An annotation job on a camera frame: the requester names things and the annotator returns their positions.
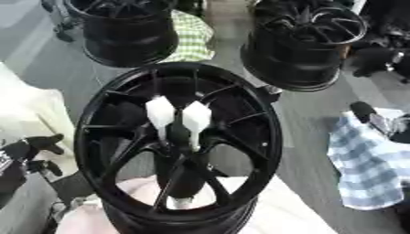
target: black glove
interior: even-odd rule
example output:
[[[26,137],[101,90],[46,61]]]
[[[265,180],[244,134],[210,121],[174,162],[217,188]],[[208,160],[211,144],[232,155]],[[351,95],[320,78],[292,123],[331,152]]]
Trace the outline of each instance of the black glove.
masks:
[[[56,146],[56,143],[62,139],[62,134],[50,137],[28,137],[1,148],[0,200],[5,200],[4,197],[11,197],[26,182],[26,174],[48,169],[54,175],[62,176],[62,172],[56,164],[44,160],[33,161],[34,157],[43,150],[51,151],[54,154],[63,154],[64,151]]]

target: black rim lip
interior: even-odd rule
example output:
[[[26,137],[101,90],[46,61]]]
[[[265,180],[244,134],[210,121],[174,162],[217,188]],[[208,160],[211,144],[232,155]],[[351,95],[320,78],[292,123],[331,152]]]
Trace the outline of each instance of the black rim lip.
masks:
[[[172,46],[169,47],[169,49],[167,51],[159,52],[152,58],[148,58],[148,59],[145,59],[145,60],[140,60],[139,62],[127,63],[127,64],[120,63],[120,62],[114,62],[114,61],[111,61],[109,59],[95,57],[87,49],[86,45],[83,46],[83,50],[84,50],[85,55],[88,58],[90,58],[90,59],[92,59],[92,60],[94,60],[94,61],[96,61],[100,64],[103,64],[105,66],[116,67],[116,68],[135,68],[135,67],[140,67],[140,66],[143,66],[143,65],[153,64],[153,63],[159,62],[163,59],[168,58],[170,55],[172,55],[172,53],[174,53],[177,50],[178,44],[179,44],[178,35],[175,34],[175,36],[173,36],[173,38],[174,38],[174,42],[172,43]]]
[[[97,106],[99,106],[102,103],[102,97],[103,97],[103,92],[105,90],[109,90],[112,87],[120,87],[122,84],[126,83],[129,80],[133,80],[135,77],[137,77],[139,74],[146,74],[147,70],[151,69],[160,69],[160,68],[166,68],[166,67],[174,67],[174,66],[182,66],[185,68],[190,68],[190,69],[200,69],[200,68],[205,68],[205,69],[215,69],[215,72],[219,72],[222,77],[226,78],[229,77],[231,79],[235,79],[235,81],[241,82],[246,84],[246,90],[247,92],[253,96],[261,105],[263,108],[263,111],[270,116],[268,118],[269,125],[270,125],[270,130],[271,130],[271,147],[269,151],[271,152],[271,159],[270,159],[270,164],[266,166],[266,170],[269,173],[266,173],[265,176],[262,176],[260,178],[260,185],[257,188],[254,188],[252,193],[249,192],[247,193],[246,197],[237,197],[235,196],[238,191],[241,189],[238,189],[235,193],[232,194],[232,202],[229,206],[227,207],[216,207],[214,205],[202,207],[200,210],[198,209],[191,209],[188,211],[188,214],[186,212],[181,212],[181,211],[171,211],[170,213],[167,214],[150,214],[147,212],[147,209],[150,208],[149,205],[146,205],[140,201],[137,201],[135,199],[130,198],[129,196],[125,195],[125,193],[117,189],[119,194],[116,196],[113,196],[110,192],[108,192],[105,189],[102,189],[100,185],[98,185],[96,179],[94,179],[94,176],[92,175],[92,172],[86,168],[86,163],[84,160],[84,148],[86,147],[84,144],[84,132],[81,128],[86,122],[89,122],[92,118],[92,113],[95,112],[95,109]],[[136,69],[129,71],[125,73],[124,75],[118,77],[117,79],[114,79],[110,83],[108,83],[98,94],[96,94],[90,103],[87,105],[85,108],[86,115],[82,115],[81,119],[78,122],[77,125],[77,131],[75,133],[75,143],[74,143],[74,151],[75,151],[75,157],[77,161],[77,165],[80,168],[81,172],[84,174],[84,177],[88,181],[88,183],[92,186],[96,194],[102,198],[105,202],[109,203],[113,207],[118,208],[119,210],[122,210],[124,213],[135,216],[138,218],[143,218],[143,219],[151,219],[153,221],[166,221],[166,222],[201,222],[202,220],[210,219],[210,218],[217,218],[220,216],[225,216],[229,215],[231,212],[234,212],[237,210],[239,207],[244,206],[245,204],[249,203],[253,198],[257,197],[257,195],[262,192],[262,190],[265,188],[265,186],[269,183],[270,179],[274,176],[277,167],[279,166],[280,158],[282,155],[282,147],[283,147],[283,139],[282,139],[282,131],[279,125],[278,118],[273,111],[272,107],[270,106],[270,103],[267,101],[264,101],[263,97],[258,94],[258,91],[256,88],[254,88],[250,83],[247,81],[241,79],[240,77],[234,75],[233,73],[216,68],[210,65],[204,65],[200,63],[190,63],[190,62],[176,62],[176,63],[162,63],[162,64],[156,64],[156,65],[151,65],[147,66],[144,69]],[[252,173],[247,181],[242,185],[244,186],[249,186],[252,182],[251,178],[258,177],[258,175],[255,175]]]
[[[300,92],[312,92],[312,91],[320,91],[320,90],[325,90],[329,88],[330,86],[334,85],[338,79],[339,76],[335,76],[332,79],[328,80],[327,82],[317,82],[317,83],[306,83],[304,85],[302,84],[297,84],[297,83],[292,83],[292,82],[281,82],[278,79],[267,79],[264,74],[261,72],[257,71],[249,62],[249,59],[247,58],[247,51],[245,46],[241,47],[241,58],[243,62],[243,66],[251,72],[253,76],[255,76],[257,79],[266,82],[267,84],[271,84],[277,88],[284,89],[284,90],[290,90],[290,91],[300,91]]]
[[[313,13],[313,15],[317,15],[317,14],[319,14],[320,12],[324,12],[324,11],[336,11],[336,10],[343,12],[343,14],[347,14],[348,16],[350,16],[351,18],[354,18],[355,20],[357,20],[357,22],[360,23],[361,33],[360,33],[358,36],[356,36],[356,37],[354,37],[354,38],[352,38],[352,39],[350,39],[350,40],[346,40],[346,41],[342,41],[342,42],[334,42],[334,43],[331,43],[331,42],[328,42],[328,43],[320,43],[320,42],[299,41],[299,40],[297,40],[297,39],[295,39],[295,38],[293,38],[293,37],[290,37],[290,38],[288,38],[288,39],[291,39],[291,40],[292,40],[292,43],[296,43],[298,46],[302,46],[302,47],[310,46],[310,47],[323,48],[323,47],[333,47],[333,46],[348,45],[348,44],[351,44],[351,43],[353,43],[353,42],[355,42],[355,41],[357,41],[357,40],[362,39],[362,38],[366,35],[366,32],[367,32],[367,26],[366,26],[366,24],[364,23],[364,21],[363,21],[359,16],[357,16],[355,13],[353,13],[353,12],[352,12],[351,10],[349,10],[348,8],[345,8],[345,7],[321,7],[320,9],[316,10],[315,13]],[[272,34],[275,33],[274,30],[272,30],[271,28],[267,27],[266,24],[263,24],[262,22],[260,22],[260,21],[258,21],[258,20],[256,20],[256,24],[257,24],[260,28],[262,28],[263,30],[265,30],[265,31],[267,31],[267,32],[270,32],[270,33],[272,33]]]
[[[158,13],[155,14],[155,15],[134,16],[134,17],[129,17],[129,18],[108,18],[108,17],[104,17],[104,16],[91,15],[91,14],[88,14],[84,11],[81,11],[71,1],[72,0],[64,0],[64,5],[75,16],[79,16],[79,17],[82,17],[84,19],[100,19],[100,20],[110,20],[110,21],[118,21],[118,22],[148,19],[148,18],[153,17],[153,16],[161,15],[162,13],[170,12],[172,9],[175,8],[175,5],[177,5],[177,0],[169,0],[169,6],[167,8],[162,9],[162,10],[159,10]]]

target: white cloth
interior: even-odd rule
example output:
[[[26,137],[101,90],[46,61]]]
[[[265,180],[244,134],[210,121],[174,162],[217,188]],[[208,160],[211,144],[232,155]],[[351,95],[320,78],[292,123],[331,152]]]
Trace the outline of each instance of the white cloth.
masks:
[[[245,177],[219,178],[232,192],[246,179]],[[156,178],[137,178],[118,185],[123,191],[147,204],[153,204],[159,192]],[[192,207],[208,205],[214,195],[205,186],[194,198]],[[60,222],[56,234],[117,234],[105,216],[101,201],[97,198],[87,205],[69,212]],[[327,223],[310,209],[278,177],[274,177],[259,196],[256,209],[240,234],[336,234]]]
[[[64,134],[64,140],[59,143],[64,155],[41,152],[36,159],[53,161],[63,176],[69,176],[78,170],[72,150],[74,126],[61,93],[27,85],[0,62],[0,140],[9,144],[24,137],[56,133]]]

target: wheel rim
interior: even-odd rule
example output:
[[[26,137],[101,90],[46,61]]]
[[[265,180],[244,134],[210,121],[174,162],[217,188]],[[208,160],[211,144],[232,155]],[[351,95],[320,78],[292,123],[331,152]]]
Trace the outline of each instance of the wheel rim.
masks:
[[[111,20],[142,19],[168,12],[175,1],[159,0],[72,0],[66,4],[80,16],[107,18]]]
[[[363,20],[341,5],[266,1],[255,7],[254,15],[261,27],[311,45],[345,45],[357,41],[366,33]]]
[[[228,122],[218,120],[215,117],[216,120],[213,121],[212,126],[201,135],[203,146],[201,150],[193,154],[186,149],[181,149],[181,153],[185,157],[173,165],[174,174],[171,177],[174,178],[177,177],[178,169],[181,166],[190,165],[195,168],[199,176],[204,178],[214,191],[216,195],[214,204],[190,210],[171,210],[164,207],[164,198],[167,197],[166,189],[162,190],[156,198],[156,202],[151,206],[134,200],[115,185],[114,179],[118,171],[138,153],[147,151],[155,156],[164,156],[164,151],[149,123],[140,124],[130,131],[129,128],[118,125],[101,125],[98,123],[98,115],[101,114],[103,106],[106,107],[108,104],[112,105],[121,101],[143,106],[153,95],[158,94],[159,82],[165,84],[165,86],[160,85],[159,87],[184,83],[185,88],[191,87],[192,90],[172,90],[169,86],[165,92],[168,94],[181,92],[192,95],[189,98],[208,103],[211,108],[213,101],[217,103],[219,97],[233,93],[240,97],[241,101],[251,103],[256,111]],[[207,91],[201,89],[205,86],[213,87],[209,84],[214,84],[217,89]],[[187,104],[184,101],[186,99],[171,99],[171,102],[175,103],[178,108]],[[233,126],[250,122],[252,124],[261,122],[266,129],[260,135],[261,139],[257,139],[266,143],[262,151],[259,148],[252,148],[249,142],[236,135],[236,130],[232,129]],[[98,153],[98,145],[96,146],[98,137],[104,134],[132,139],[120,156],[108,166],[104,166],[104,161]],[[158,64],[130,71],[115,79],[105,86],[86,107],[79,121],[75,139],[78,166],[104,202],[136,218],[161,222],[198,222],[226,216],[239,207],[245,206],[257,197],[275,174],[282,153],[282,134],[279,121],[275,111],[258,90],[229,71],[197,63]],[[231,194],[215,178],[215,175],[210,173],[206,165],[202,165],[198,160],[201,154],[207,154],[211,148],[219,144],[228,144],[245,152],[254,166],[246,182]]]

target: wheel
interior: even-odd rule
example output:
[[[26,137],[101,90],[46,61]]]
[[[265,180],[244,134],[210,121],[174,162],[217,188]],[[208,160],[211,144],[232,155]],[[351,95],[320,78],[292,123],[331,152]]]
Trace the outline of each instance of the wheel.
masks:
[[[122,233],[236,233],[251,216],[257,196],[275,174],[282,153],[279,121],[265,98],[267,94],[261,92],[227,70],[188,62],[136,69],[100,90],[79,121],[75,153],[80,170],[102,198],[117,229]],[[158,95],[166,96],[177,108],[177,120],[168,126],[165,144],[146,118],[145,103]],[[212,122],[200,135],[198,151],[190,149],[187,136],[172,130],[178,127],[178,114],[193,101],[212,110]],[[121,111],[125,103],[135,109],[133,114]],[[107,113],[118,119],[109,121]],[[128,143],[119,154],[103,156],[105,137]],[[206,159],[218,145],[243,152],[252,168],[243,185],[233,192],[221,184]],[[150,203],[133,199],[115,185],[121,168],[143,152],[151,153],[167,170],[165,175],[157,175],[161,191]],[[172,210],[167,198],[175,186],[189,181],[210,186],[214,201],[203,207]]]

